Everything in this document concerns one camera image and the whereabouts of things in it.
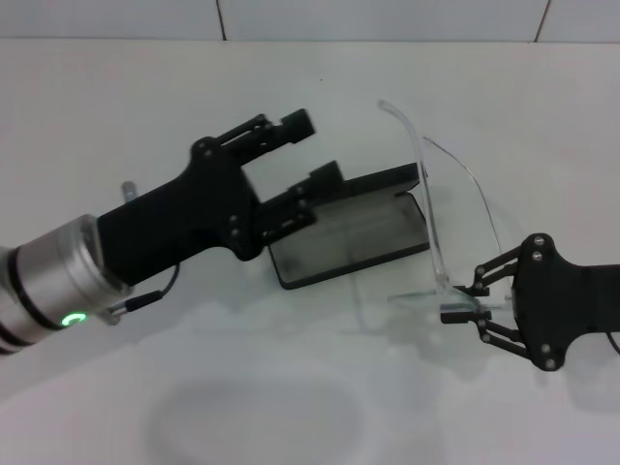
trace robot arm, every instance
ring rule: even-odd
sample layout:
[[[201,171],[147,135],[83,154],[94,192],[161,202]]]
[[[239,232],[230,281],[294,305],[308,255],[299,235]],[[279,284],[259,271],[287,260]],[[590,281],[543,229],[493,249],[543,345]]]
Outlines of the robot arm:
[[[305,110],[273,125],[256,116],[197,140],[171,182],[95,218],[85,215],[13,250],[0,250],[0,355],[101,312],[145,279],[211,247],[242,261],[316,222],[312,206],[341,188],[335,162],[261,203],[242,166],[314,134]]]
[[[620,331],[620,265],[567,262],[548,234],[480,264],[474,283],[460,291],[488,295],[488,286],[512,276],[512,310],[518,329],[493,323],[488,311],[442,312],[445,324],[474,322],[480,339],[527,358],[544,371],[560,369],[572,342],[588,333]]]

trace white tile wall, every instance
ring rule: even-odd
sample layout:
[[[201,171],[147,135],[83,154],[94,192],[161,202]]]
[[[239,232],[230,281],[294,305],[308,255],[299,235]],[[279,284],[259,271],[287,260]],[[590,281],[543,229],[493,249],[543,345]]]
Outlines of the white tile wall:
[[[552,0],[540,42],[620,42],[620,1]]]
[[[0,0],[0,37],[222,38],[215,0]]]
[[[533,41],[546,0],[222,0],[232,40]]]

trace clear acrylic piece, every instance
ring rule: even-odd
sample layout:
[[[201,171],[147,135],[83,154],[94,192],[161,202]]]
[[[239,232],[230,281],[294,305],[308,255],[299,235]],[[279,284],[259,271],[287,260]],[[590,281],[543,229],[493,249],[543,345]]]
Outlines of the clear acrylic piece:
[[[407,130],[418,163],[421,206],[426,218],[433,262],[434,289],[416,289],[390,302],[399,307],[441,312],[510,307],[508,279],[490,287],[489,297],[473,298],[455,289],[470,286],[478,264],[499,255],[501,247],[490,209],[473,174],[452,152],[435,140],[421,139],[411,121],[385,101],[379,108],[397,118]]]

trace black cable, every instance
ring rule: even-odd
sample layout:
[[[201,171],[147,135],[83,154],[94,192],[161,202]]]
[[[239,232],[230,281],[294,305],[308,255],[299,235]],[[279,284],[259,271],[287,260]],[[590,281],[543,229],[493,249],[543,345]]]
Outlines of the black cable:
[[[174,266],[174,273],[172,274],[172,278],[170,279],[168,284],[162,289],[162,297],[171,291],[172,286],[174,286],[174,283],[178,279],[178,273],[180,270],[181,270],[181,263],[177,263]]]
[[[618,355],[620,356],[620,346],[618,346],[618,343],[616,342],[616,340],[613,338],[610,332],[606,332],[605,334],[607,335],[607,339],[609,339],[609,344],[611,344],[611,347],[613,347],[613,350],[616,351]]]
[[[174,273],[172,274],[172,278],[161,291],[153,291],[152,293],[139,295],[138,297],[132,297],[125,300],[123,302],[123,306],[127,310],[127,313],[135,312],[139,308],[145,307],[146,305],[150,305],[151,303],[157,302],[158,300],[164,298],[164,296],[171,291],[172,286],[174,286],[180,270],[181,263],[177,263],[174,266]]]

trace screw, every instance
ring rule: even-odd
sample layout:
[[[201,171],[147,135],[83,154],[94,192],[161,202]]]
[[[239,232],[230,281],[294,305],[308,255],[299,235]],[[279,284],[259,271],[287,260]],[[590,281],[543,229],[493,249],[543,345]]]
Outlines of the screw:
[[[136,188],[136,183],[134,181],[125,181],[120,186],[123,191],[123,199],[125,203],[131,202],[134,199],[138,198],[138,189]]]

